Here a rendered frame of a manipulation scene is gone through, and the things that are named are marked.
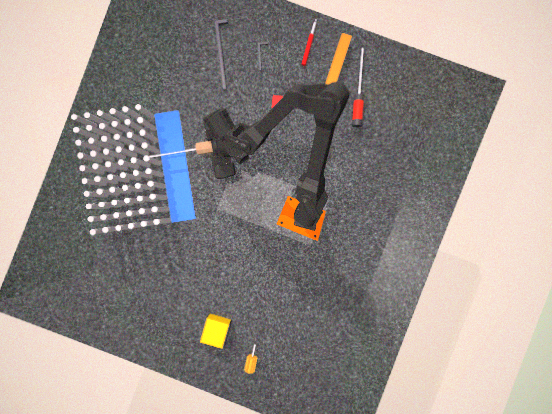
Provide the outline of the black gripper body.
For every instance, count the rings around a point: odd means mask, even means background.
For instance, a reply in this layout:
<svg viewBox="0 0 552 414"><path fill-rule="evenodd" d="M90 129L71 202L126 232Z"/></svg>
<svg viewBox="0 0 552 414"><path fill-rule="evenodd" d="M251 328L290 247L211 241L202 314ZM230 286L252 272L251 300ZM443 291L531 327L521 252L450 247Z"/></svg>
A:
<svg viewBox="0 0 552 414"><path fill-rule="evenodd" d="M231 158L224 156L221 153L220 148L219 148L219 145L220 145L220 142L221 142L222 139L220 139L220 138L216 139L214 137L214 135L212 134L212 132L209 129L208 125L206 124L204 118L203 118L204 127L205 127L206 130L208 130L209 137L213 138L213 140L211 140L211 145L212 145L212 150L213 150L214 157L217 157L216 158L217 165L220 165L220 166L217 166L217 167L215 166L214 167L215 177L217 179L223 179L223 178L234 176L236 174L234 163L231 163Z"/></svg>

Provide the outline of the orange flat bar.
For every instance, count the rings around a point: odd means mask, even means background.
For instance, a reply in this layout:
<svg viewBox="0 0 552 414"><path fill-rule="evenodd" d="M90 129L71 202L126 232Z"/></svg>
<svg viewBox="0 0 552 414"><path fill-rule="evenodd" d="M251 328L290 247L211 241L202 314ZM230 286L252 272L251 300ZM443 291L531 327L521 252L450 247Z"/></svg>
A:
<svg viewBox="0 0 552 414"><path fill-rule="evenodd" d="M345 59L345 56L350 44L351 37L352 37L351 35L348 35L345 33L342 34L339 46L337 46L337 49L331 64L331 68L330 68L326 83L329 84L330 82L337 80L343 59Z"/></svg>

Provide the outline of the orange screwdriver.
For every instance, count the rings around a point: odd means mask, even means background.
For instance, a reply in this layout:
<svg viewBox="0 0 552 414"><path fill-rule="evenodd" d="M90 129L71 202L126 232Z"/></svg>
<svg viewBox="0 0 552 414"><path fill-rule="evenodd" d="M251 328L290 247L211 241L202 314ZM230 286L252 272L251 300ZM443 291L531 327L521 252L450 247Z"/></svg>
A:
<svg viewBox="0 0 552 414"><path fill-rule="evenodd" d="M248 373L253 373L255 371L257 356L254 355L256 345L254 345L253 353L247 357L245 370Z"/></svg>

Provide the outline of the blue flat strip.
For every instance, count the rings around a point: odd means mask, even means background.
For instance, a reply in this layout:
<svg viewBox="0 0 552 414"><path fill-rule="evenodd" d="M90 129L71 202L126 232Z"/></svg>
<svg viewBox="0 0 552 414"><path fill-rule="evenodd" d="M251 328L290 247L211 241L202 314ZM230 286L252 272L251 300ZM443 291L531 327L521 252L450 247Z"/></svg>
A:
<svg viewBox="0 0 552 414"><path fill-rule="evenodd" d="M160 154L185 151L179 111L154 115ZM172 222L196 219L185 152L162 161Z"/></svg>

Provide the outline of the small red cube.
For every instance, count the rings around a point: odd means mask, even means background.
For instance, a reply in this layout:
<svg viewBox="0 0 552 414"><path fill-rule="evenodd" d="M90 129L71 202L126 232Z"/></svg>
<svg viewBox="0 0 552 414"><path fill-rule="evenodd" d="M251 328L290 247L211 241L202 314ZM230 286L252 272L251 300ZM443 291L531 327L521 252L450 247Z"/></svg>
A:
<svg viewBox="0 0 552 414"><path fill-rule="evenodd" d="M282 99L280 96L273 96L272 108Z"/></svg>

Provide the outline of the red-handled screwdriver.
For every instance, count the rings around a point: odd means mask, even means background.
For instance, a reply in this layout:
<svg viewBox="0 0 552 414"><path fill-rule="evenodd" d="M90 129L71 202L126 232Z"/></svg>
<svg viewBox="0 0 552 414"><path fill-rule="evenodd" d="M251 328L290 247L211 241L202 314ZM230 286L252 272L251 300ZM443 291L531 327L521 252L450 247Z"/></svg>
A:
<svg viewBox="0 0 552 414"><path fill-rule="evenodd" d="M361 127L362 124L363 94L360 93L360 87L362 83L363 55L364 49L362 49L361 56L360 84L358 84L358 93L354 94L353 103L352 127L356 128Z"/></svg>
<svg viewBox="0 0 552 414"><path fill-rule="evenodd" d="M316 19L315 19L315 22L313 23L311 34L309 35L308 42L307 42L307 45L306 45L305 53L304 53L302 64L301 64L303 66L306 65L306 61L307 61L308 54L309 54L309 51L310 51L311 43L312 43L312 40L313 40L313 32L314 32L315 24L316 24Z"/></svg>

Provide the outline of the yellow block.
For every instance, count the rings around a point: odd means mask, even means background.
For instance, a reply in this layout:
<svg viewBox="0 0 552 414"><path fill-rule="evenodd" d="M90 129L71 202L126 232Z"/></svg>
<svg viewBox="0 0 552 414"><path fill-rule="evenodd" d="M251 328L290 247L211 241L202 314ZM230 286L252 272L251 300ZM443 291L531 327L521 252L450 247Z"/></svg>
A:
<svg viewBox="0 0 552 414"><path fill-rule="evenodd" d="M209 313L199 342L224 349L232 319Z"/></svg>

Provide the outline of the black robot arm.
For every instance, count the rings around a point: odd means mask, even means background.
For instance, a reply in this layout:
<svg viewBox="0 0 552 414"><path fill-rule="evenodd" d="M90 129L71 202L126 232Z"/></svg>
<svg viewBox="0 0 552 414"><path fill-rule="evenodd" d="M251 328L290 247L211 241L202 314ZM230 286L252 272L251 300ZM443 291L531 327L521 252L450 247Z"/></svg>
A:
<svg viewBox="0 0 552 414"><path fill-rule="evenodd" d="M316 230L328 200L325 191L324 169L335 126L347 104L349 90L338 81L316 84L294 84L284 97L253 125L234 125L227 110L218 109L204 118L226 157L234 157L240 165L267 139L271 130L294 108L314 114L316 131L308 170L297 181L297 201L294 225Z"/></svg>

